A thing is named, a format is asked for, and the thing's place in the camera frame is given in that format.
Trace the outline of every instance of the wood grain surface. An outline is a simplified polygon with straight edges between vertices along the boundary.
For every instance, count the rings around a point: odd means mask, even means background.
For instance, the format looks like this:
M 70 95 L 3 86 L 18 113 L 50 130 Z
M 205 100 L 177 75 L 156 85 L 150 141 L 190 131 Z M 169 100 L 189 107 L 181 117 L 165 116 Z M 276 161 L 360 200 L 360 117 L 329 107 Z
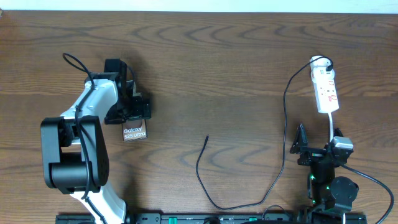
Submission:
M 0 19 L 0 223 L 54 223 L 85 213 L 77 200 L 44 184 L 40 122 L 59 116 L 83 90 L 84 73 L 106 58 L 132 65 L 151 97 L 149 138 L 123 142 L 120 126 L 103 126 L 112 182 L 134 210 L 218 212 L 201 189 L 195 163 L 210 135 L 200 174 L 213 200 L 228 207 L 259 201 L 282 161 L 282 95 L 313 55 L 335 63 L 340 109 L 335 126 L 354 142 L 348 165 L 398 195 L 398 16 L 170 12 L 6 11 Z M 328 139 L 309 68 L 287 95 L 287 149 L 303 123 L 311 145 Z M 261 213 L 279 204 L 310 205 L 308 167 L 287 154 L 286 168 Z M 380 186 L 337 169 L 359 185 L 353 211 L 374 223 L 389 204 Z M 385 223 L 397 223 L 392 211 Z

